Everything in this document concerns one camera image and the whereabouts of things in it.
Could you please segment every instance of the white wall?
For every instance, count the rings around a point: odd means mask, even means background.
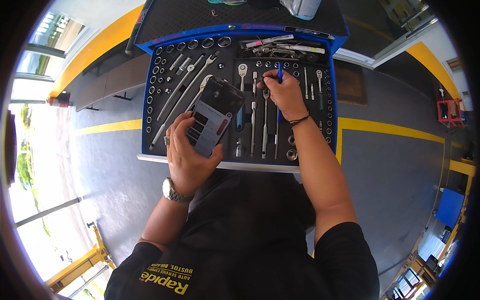
[[[447,60],[456,58],[458,54],[455,51],[455,48],[443,26],[438,26],[432,31],[430,31],[428,34],[424,35],[421,38],[421,41],[435,55],[435,57],[447,71],[450,78],[452,78],[456,89],[462,97],[462,101],[465,105],[465,110],[473,110],[472,100],[469,96],[470,90],[467,85],[465,73],[463,71],[453,73],[452,69],[448,66],[448,63],[446,62]],[[464,96],[463,92],[468,92],[468,96]]]
[[[49,11],[103,30],[145,0],[56,0]]]

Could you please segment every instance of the hand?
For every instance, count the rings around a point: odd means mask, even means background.
[[[270,98],[282,111],[287,121],[300,120],[308,116],[297,79],[283,71],[282,84],[279,84],[278,70],[267,71],[263,77],[265,85],[270,89]],[[257,83],[257,88],[261,89],[262,85]]]
[[[166,133],[170,137],[167,158],[173,188],[188,197],[195,194],[223,159],[222,144],[213,148],[209,158],[195,152],[186,136],[187,129],[195,122],[191,115],[191,111],[180,114]]]

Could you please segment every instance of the phone screen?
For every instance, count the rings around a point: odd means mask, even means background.
[[[243,103],[242,91],[218,77],[210,77],[192,113],[195,123],[187,130],[193,149],[209,157]]]

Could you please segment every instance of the wristwatch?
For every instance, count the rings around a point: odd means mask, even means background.
[[[165,198],[180,202],[180,203],[188,203],[193,199],[193,196],[187,197],[184,195],[181,195],[177,193],[177,191],[173,188],[173,181],[170,177],[165,178],[165,181],[163,181],[163,195]]]

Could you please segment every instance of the tool cart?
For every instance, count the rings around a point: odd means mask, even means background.
[[[262,74],[280,65],[298,80],[309,114],[335,152],[332,55],[348,35],[335,0],[323,0],[311,21],[295,18],[283,7],[154,0],[135,38],[135,45],[152,56],[144,94],[142,153],[137,157],[167,162],[166,129],[195,105],[206,81],[216,76],[246,96],[221,139],[224,160],[218,168],[299,172],[289,123],[268,91],[255,91]]]

